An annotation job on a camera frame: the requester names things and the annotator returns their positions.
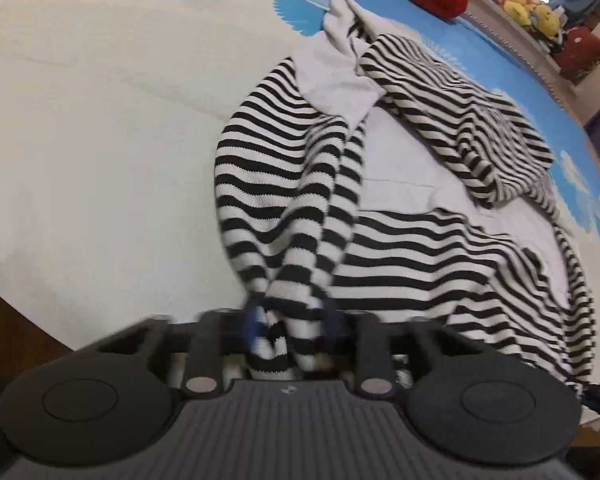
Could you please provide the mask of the black white striped sweater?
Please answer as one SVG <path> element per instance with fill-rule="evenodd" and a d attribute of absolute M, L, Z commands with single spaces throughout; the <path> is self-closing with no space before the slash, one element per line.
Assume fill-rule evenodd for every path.
<path fill-rule="evenodd" d="M 506 94 L 354 0 L 254 88 L 216 150 L 216 215 L 257 378 L 332 367 L 345 310 L 424 318 L 581 390 L 593 299 Z"/>

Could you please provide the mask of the blue white patterned bedspread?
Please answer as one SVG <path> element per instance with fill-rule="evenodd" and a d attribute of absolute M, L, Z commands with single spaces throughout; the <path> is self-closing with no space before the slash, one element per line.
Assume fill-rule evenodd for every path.
<path fill-rule="evenodd" d="M 542 84 L 468 21 L 356 0 L 508 93 L 555 154 L 596 304 L 600 174 Z M 216 227 L 213 163 L 247 93 L 321 28 L 329 0 L 0 0 L 0 296 L 71 348 L 245 292 Z"/>

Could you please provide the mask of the dark red cushion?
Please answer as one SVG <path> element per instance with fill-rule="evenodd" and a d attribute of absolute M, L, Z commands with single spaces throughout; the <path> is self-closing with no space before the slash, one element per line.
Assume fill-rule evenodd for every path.
<path fill-rule="evenodd" d="M 570 28 L 553 58 L 562 78 L 580 84 L 600 65 L 600 38 L 586 25 Z"/>

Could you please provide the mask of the yellow plush toys pile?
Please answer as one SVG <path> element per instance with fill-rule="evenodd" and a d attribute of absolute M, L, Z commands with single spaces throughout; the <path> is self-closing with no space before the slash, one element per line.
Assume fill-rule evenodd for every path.
<path fill-rule="evenodd" d="M 518 25 L 553 40 L 562 33 L 556 12 L 541 0 L 496 0 Z"/>

